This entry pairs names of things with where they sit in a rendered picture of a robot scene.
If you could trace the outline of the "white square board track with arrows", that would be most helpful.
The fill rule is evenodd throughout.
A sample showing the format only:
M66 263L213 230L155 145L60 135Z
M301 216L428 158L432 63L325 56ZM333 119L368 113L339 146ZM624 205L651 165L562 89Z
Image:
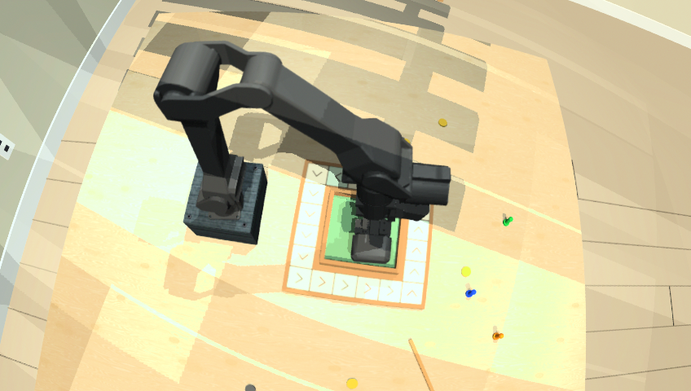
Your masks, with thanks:
M308 292L308 291L297 290L294 288L287 288L289 264L290 264L291 256L292 256L292 252L293 252L293 241L294 241L295 231L296 231L296 227L297 227L298 215L299 215L299 211L300 211L300 207L301 207L301 205L300 205L301 194L302 194L302 190L303 190L303 186L304 186L308 162L314 163L314 164L330 165L330 166L336 166L336 167L343 168L341 164L336 164L336 163L331 163L331 162L325 162L325 161L320 161L320 160L310 160L310 159L305 161L303 174L302 174L302 178L301 178L300 191L299 191L299 195L298 195L298 199L297 199L297 207L296 207L294 220L293 220L293 227L292 227L292 231L291 231L291 235L290 235L290 244L288 247L288 256L286 259L286 267L285 267L285 271L284 271L284 282L283 282L283 286L282 286L281 291L305 295L305 296L311 296L311 297L321 297L321 298L332 299L332 300L337 300L337 301L348 301L348 302L353 302L353 303L364 303L364 304L369 304L369 305L383 305L383 306L389 306L389 307L400 307L400 308L424 310L425 309L425 302L426 302L426 290L428 287L430 249L431 249L431 245L432 245L432 229L433 229L433 214L434 214L434 206L433 205L430 205L428 248L427 248L427 259L425 262L425 280L424 280L424 289L423 289L423 297L422 297L421 305L417 305L417 304L412 305L412 304L407 304L407 303L402 304L402 303L397 303L397 302L386 302L386 301L371 301L371 300L354 298L354 297L339 297L339 296L334 296L334 295L329 295L329 294L323 294L323 293L317 293L317 292ZM408 219L405 220L401 269L400 269L400 272L398 275L388 275L388 274L371 272L371 271L366 272L366 271L361 271L361 270L351 270L351 269L345 269L345 268L334 267L334 266L325 266L325 265L319 264L320 257L321 257L320 251L321 251L321 246L322 246L322 241L323 241L323 233L324 233L324 227L325 227L325 222L326 222L326 217L327 217L328 202L329 202L331 187L333 187L333 186L326 185L326 187L325 187L325 192L324 192L324 197L323 197L323 206L322 206L322 211L321 211L321 216L320 216L320 221L319 221L319 230L318 230L318 235L317 235L317 240L316 240L315 258L314 258L314 263L313 263L312 269L330 272L330 273L336 273L336 274L357 275L357 276L374 278L374 279L388 279L388 280L394 280L394 281L403 281L403 270L404 270L404 263L405 263L405 259L406 259L406 248L407 248Z

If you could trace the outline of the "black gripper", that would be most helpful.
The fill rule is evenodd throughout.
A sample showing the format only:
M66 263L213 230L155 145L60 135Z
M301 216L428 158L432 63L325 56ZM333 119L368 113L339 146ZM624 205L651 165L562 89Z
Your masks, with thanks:
M387 222L390 210L394 210L394 197L382 206L364 203L356 192L356 216L351 247L353 261L387 264L391 258L391 222Z

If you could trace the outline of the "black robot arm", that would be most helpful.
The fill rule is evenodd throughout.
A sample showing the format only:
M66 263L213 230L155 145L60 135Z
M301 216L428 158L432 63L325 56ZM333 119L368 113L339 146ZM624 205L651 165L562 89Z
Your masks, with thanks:
M220 64L243 72L240 83L218 89ZM378 118L361 118L311 85L272 53L246 51L229 41L184 42L171 55L153 99L167 120L182 123L203 170L196 207L210 220L239 219L244 207L244 157L229 153L220 116L263 109L336 153L341 182L359 198L382 206L394 197L395 218L420 221L429 205L447 205L451 168L413 162L413 146ZM239 218L237 218L239 216Z

